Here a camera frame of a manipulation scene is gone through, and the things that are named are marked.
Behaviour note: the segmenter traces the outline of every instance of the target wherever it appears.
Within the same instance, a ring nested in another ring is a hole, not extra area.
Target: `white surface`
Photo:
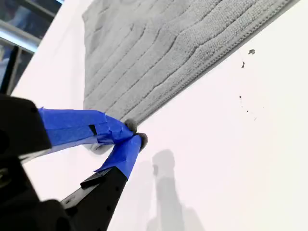
[[[82,108],[88,3],[64,3],[15,96]],[[108,230],[308,230],[307,12],[300,1],[141,124],[149,144]],[[61,200],[106,156],[80,146],[25,168],[41,199]]]

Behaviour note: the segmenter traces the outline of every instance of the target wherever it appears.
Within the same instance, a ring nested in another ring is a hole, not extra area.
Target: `dark speck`
[[[255,54],[255,53],[256,53],[255,50],[251,49],[248,54]]]

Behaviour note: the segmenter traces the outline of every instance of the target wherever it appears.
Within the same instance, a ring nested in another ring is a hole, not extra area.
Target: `ribbed towel texture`
[[[95,0],[85,109],[143,121],[291,0]]]

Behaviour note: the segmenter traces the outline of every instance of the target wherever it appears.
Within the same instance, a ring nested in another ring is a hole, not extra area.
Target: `blue tape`
[[[95,110],[38,110],[51,141],[51,152],[81,144],[118,144],[133,136],[122,122]],[[94,125],[96,135],[89,127]]]
[[[110,167],[117,167],[127,179],[135,165],[141,147],[141,137],[135,135],[123,143],[114,146],[103,165],[94,172],[101,172]]]

